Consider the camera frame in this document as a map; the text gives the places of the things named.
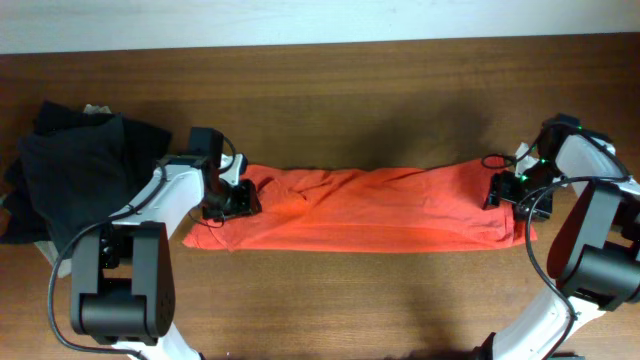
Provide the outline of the orange soccer t-shirt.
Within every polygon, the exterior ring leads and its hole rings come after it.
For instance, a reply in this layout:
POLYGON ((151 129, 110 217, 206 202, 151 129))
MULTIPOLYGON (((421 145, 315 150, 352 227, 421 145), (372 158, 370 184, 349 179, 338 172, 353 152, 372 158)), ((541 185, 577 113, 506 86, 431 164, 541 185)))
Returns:
POLYGON ((195 225, 202 250, 358 253, 483 251, 521 245, 511 205, 486 208, 493 171, 478 160, 434 169, 283 170, 251 165, 259 214, 195 225))

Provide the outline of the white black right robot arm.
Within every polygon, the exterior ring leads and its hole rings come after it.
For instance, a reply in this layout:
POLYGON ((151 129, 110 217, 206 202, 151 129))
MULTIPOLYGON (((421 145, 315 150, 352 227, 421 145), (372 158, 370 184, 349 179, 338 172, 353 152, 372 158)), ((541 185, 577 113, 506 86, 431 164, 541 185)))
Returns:
POLYGON ((494 166, 484 206, 511 205, 525 225, 527 255, 544 289, 507 328, 475 348, 474 359, 559 359, 559 348, 587 323, 639 301, 639 184, 605 134, 558 114, 532 144, 494 166), (532 223, 549 219, 553 194, 577 201, 540 266, 532 223))

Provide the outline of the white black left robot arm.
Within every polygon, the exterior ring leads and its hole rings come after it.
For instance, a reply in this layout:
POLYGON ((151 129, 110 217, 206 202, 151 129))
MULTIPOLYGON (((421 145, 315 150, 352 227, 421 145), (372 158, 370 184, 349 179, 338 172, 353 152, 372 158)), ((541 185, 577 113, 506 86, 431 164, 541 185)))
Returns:
POLYGON ((123 208, 74 241, 70 321, 109 353, 199 359, 174 323, 168 240, 194 208, 220 224, 261 207, 243 154, 166 156, 123 208))

